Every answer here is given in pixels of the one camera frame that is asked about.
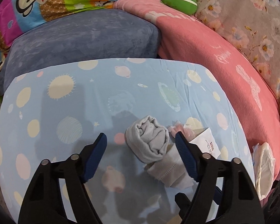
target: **plastic bag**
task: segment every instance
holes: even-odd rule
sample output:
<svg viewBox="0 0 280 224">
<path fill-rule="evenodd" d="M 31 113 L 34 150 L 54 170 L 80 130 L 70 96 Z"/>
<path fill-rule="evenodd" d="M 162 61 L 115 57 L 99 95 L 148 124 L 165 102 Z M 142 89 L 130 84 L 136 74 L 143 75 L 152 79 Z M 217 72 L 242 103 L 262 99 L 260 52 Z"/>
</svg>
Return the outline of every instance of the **plastic bag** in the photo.
<svg viewBox="0 0 280 224">
<path fill-rule="evenodd" d="M 274 181 L 275 158 L 270 145 L 265 142 L 253 146 L 253 168 L 255 176 L 255 189 L 259 200 L 268 196 Z"/>
<path fill-rule="evenodd" d="M 177 121 L 174 126 L 169 126 L 168 131 L 171 133 L 171 135 L 174 138 L 175 138 L 176 133 L 181 131 L 188 142 L 192 141 L 196 137 L 194 131 L 192 131 L 187 126 L 183 126 L 181 124 L 181 122 L 179 122 L 179 121 Z"/>
</svg>

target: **white paper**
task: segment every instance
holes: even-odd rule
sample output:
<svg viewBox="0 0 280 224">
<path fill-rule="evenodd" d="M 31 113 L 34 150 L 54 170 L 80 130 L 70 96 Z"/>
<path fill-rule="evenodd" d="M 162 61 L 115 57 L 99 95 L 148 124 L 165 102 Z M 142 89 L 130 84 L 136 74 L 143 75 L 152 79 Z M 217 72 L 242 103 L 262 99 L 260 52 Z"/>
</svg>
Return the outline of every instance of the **white paper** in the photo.
<svg viewBox="0 0 280 224">
<path fill-rule="evenodd" d="M 275 158 L 270 145 L 265 142 L 253 146 L 255 189 L 259 200 L 268 196 L 274 182 Z"/>
<path fill-rule="evenodd" d="M 221 154 L 210 128 L 207 128 L 199 136 L 190 141 L 190 143 L 197 145 L 202 153 L 207 152 L 216 159 Z"/>
</svg>

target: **metal screw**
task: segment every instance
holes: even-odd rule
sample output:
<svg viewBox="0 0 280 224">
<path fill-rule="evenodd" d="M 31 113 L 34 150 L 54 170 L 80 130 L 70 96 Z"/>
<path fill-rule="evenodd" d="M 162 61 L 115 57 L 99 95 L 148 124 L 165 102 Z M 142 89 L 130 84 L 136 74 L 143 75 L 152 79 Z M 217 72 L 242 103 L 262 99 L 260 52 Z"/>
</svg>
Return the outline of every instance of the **metal screw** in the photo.
<svg viewBox="0 0 280 224">
<path fill-rule="evenodd" d="M 44 159 L 44 160 L 41 161 L 41 164 L 42 164 L 43 166 L 47 165 L 48 163 L 49 163 L 49 160 L 48 160 L 48 159 Z"/>
<path fill-rule="evenodd" d="M 71 160 L 77 160 L 77 159 L 79 159 L 79 154 L 73 154 L 73 155 L 71 155 L 71 156 L 70 156 L 70 159 L 71 159 Z"/>
<path fill-rule="evenodd" d="M 235 158 L 234 158 L 234 162 L 235 162 L 236 164 L 240 164 L 242 161 L 241 161 L 239 158 L 235 157 Z"/>
<path fill-rule="evenodd" d="M 202 154 L 202 157 L 205 158 L 205 159 L 210 159 L 211 155 L 209 153 L 205 152 L 205 153 Z"/>
</svg>

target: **blue gripper pad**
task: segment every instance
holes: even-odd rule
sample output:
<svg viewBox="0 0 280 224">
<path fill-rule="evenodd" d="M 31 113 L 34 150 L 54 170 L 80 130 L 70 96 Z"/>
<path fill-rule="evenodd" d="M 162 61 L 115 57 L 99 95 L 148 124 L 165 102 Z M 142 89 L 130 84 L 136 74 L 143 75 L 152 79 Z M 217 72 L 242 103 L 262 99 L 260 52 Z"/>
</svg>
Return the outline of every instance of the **blue gripper pad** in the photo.
<svg viewBox="0 0 280 224">
<path fill-rule="evenodd" d="M 181 133 L 178 132 L 175 136 L 175 145 L 189 176 L 192 177 L 196 182 L 198 182 L 197 162 L 189 148 L 186 146 L 186 144 L 189 143 L 184 141 L 180 134 Z"/>
<path fill-rule="evenodd" d="M 91 179 L 94 176 L 96 169 L 98 168 L 98 165 L 106 150 L 106 147 L 107 136 L 103 134 L 99 141 L 96 143 L 96 146 L 93 148 L 91 155 L 85 163 L 84 175 L 82 176 L 84 182 L 87 182 L 88 179 Z"/>
</svg>

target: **gray sock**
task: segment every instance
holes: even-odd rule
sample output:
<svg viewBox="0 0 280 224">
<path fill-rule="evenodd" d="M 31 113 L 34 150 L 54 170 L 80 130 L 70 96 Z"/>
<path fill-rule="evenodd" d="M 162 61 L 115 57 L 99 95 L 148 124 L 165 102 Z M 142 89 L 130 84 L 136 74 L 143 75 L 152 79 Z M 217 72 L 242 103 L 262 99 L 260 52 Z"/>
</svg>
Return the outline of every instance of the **gray sock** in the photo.
<svg viewBox="0 0 280 224">
<path fill-rule="evenodd" d="M 134 154 L 146 164 L 162 160 L 169 143 L 167 128 L 150 115 L 128 127 L 125 137 Z"/>
</svg>

